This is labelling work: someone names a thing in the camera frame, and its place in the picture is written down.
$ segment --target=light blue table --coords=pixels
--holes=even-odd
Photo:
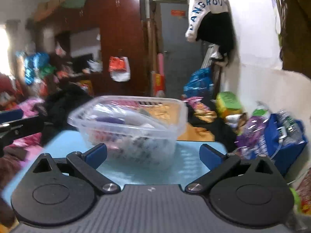
[[[106,161],[97,170],[120,185],[121,188],[125,184],[181,184],[184,189],[187,184],[209,172],[199,158],[199,149],[204,143],[226,154],[225,147],[218,142],[178,141],[174,162],[167,170],[142,170],[137,164],[124,164],[117,161]],[[50,153],[54,158],[61,158],[73,151],[85,152],[88,149],[90,148],[86,147],[79,132],[63,131],[44,148],[43,152]],[[12,192],[33,162],[29,162],[4,189],[3,198],[9,204]]]

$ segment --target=plastic storage bin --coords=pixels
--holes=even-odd
[[[70,113],[89,147],[105,143],[108,160],[123,159],[151,168],[167,168],[176,139],[186,129],[188,110],[169,98],[102,96]]]

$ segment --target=metal screw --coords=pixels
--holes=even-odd
[[[203,186],[198,183],[192,183],[187,186],[187,189],[192,192],[199,192],[203,189]]]
[[[105,190],[106,192],[114,192],[117,189],[118,189],[118,186],[116,184],[113,184],[113,183],[105,184],[103,186],[103,190]]]

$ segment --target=wooden wardrobe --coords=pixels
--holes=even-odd
[[[70,34],[92,28],[100,29],[103,72],[65,78],[61,82],[89,79],[95,95],[149,95],[145,0],[87,0],[82,9],[59,7],[49,17],[37,23],[36,50],[47,51],[45,38],[51,38],[52,32],[54,42],[60,42],[69,54]],[[111,79],[108,71],[110,56],[128,57],[131,69],[131,79],[128,82]]]

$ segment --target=white and black sweatshirt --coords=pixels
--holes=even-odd
[[[199,39],[219,45],[224,56],[233,49],[233,27],[228,6],[223,0],[190,0],[189,42]]]

